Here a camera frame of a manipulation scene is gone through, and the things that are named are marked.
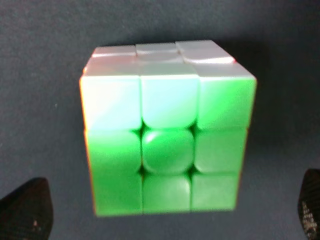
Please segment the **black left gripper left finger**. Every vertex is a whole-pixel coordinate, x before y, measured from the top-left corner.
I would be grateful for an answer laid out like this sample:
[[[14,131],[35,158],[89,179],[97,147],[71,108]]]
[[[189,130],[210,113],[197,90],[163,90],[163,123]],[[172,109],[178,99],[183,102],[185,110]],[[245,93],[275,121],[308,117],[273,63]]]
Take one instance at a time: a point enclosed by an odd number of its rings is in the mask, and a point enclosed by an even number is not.
[[[54,210],[49,181],[35,177],[0,199],[2,240],[48,240]]]

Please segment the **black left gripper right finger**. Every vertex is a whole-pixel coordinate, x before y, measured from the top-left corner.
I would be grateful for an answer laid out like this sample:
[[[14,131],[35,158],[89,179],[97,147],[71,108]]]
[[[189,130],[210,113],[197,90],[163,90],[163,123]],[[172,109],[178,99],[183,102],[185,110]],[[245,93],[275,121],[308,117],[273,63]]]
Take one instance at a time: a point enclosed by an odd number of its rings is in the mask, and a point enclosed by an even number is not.
[[[302,180],[297,211],[308,240],[320,239],[320,170],[308,169]]]

